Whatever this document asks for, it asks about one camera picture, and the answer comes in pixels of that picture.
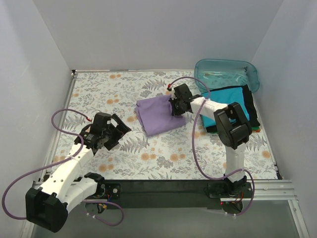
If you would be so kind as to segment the purple t shirt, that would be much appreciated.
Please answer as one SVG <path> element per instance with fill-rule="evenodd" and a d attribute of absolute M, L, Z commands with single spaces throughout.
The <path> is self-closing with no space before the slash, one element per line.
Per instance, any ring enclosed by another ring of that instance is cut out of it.
<path fill-rule="evenodd" d="M 135 112 L 147 137 L 186 125 L 183 116 L 173 116 L 169 95 L 138 100 Z"/>

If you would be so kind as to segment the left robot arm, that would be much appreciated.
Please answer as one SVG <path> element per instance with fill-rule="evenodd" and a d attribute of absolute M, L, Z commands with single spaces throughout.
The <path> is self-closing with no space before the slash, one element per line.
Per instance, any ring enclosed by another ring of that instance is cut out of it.
<path fill-rule="evenodd" d="M 38 188 L 27 191 L 27 221 L 56 233 L 71 210 L 86 198 L 110 198 L 105 178 L 97 173 L 89 172 L 77 184 L 73 182 L 100 149 L 111 150 L 130 130 L 116 114 L 95 114 L 91 124 L 85 126 L 74 140 L 70 159 L 62 161 Z"/>

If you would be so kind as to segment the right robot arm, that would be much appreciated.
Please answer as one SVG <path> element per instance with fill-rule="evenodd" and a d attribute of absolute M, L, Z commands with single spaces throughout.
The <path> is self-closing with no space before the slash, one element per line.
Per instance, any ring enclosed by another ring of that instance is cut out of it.
<path fill-rule="evenodd" d="M 196 166 L 200 173 L 211 180 L 208 185 L 210 195 L 235 197 L 243 192 L 247 186 L 245 169 L 245 148 L 252 128 L 239 103 L 223 104 L 212 101 L 202 95 L 193 95 L 186 84 L 176 87 L 168 85 L 171 92 L 169 99 L 172 115 L 180 116 L 185 112 L 195 114 L 193 130 L 199 115 L 209 117 L 215 121 L 218 136 L 225 146 L 226 169 L 220 178 L 213 178 L 205 174 L 199 165 L 195 150 L 195 137 L 192 136 L 192 151 Z"/>

